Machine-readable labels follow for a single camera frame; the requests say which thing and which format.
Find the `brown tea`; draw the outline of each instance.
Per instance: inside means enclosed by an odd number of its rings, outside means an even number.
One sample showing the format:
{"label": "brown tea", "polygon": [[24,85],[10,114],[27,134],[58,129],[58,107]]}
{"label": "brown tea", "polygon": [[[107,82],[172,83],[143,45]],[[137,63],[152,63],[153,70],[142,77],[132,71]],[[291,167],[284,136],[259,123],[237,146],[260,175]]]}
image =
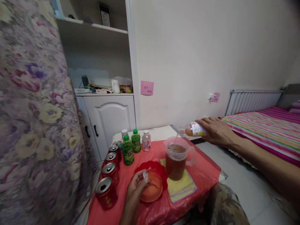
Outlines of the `brown tea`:
{"label": "brown tea", "polygon": [[[174,153],[184,153],[186,149],[181,145],[170,144],[167,147]],[[186,158],[176,158],[171,154],[166,154],[166,171],[171,180],[177,181],[183,177]]]}

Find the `bed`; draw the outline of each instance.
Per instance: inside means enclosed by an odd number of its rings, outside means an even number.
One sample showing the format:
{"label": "bed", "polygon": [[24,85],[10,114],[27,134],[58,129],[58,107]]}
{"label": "bed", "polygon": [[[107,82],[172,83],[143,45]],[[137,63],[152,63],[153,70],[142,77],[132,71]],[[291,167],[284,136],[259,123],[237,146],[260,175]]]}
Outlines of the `bed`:
{"label": "bed", "polygon": [[[295,85],[291,87],[294,91],[291,93],[291,88],[288,87],[281,96],[278,106],[284,104],[287,107],[290,105],[288,101],[300,99],[298,93],[300,89],[295,89]],[[290,113],[286,108],[274,106],[250,112],[234,112],[233,115],[223,117],[222,121],[238,136],[250,139],[264,150],[300,167],[300,114]]]}

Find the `purple flower pattern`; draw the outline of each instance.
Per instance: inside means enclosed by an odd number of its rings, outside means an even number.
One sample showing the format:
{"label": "purple flower pattern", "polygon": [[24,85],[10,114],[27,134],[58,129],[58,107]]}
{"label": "purple flower pattern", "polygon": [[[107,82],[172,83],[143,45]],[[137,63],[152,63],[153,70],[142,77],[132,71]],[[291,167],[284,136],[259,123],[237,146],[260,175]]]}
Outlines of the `purple flower pattern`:
{"label": "purple flower pattern", "polygon": [[98,166],[51,1],[0,9],[0,224],[73,224]]}

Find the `picture frame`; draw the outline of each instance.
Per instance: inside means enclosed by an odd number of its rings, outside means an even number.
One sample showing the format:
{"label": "picture frame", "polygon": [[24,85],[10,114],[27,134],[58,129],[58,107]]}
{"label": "picture frame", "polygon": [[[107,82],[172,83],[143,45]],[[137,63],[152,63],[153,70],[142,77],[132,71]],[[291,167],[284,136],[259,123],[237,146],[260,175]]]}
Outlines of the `picture frame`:
{"label": "picture frame", "polygon": [[101,25],[106,27],[112,27],[109,8],[99,3],[99,12],[100,12]]}

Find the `green bottle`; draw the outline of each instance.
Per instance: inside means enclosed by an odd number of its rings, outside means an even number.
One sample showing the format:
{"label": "green bottle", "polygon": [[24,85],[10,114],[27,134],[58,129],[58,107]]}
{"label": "green bottle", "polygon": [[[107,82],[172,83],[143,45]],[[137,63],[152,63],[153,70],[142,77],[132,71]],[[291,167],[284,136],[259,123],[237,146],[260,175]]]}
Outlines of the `green bottle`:
{"label": "green bottle", "polygon": [[132,150],[134,153],[139,153],[141,151],[141,136],[137,129],[133,130],[133,135],[131,136]]}
{"label": "green bottle", "polygon": [[132,142],[129,140],[128,135],[125,135],[123,139],[124,141],[122,143],[122,149],[123,149],[123,156],[124,156],[124,164],[125,166],[129,166],[134,161]]}

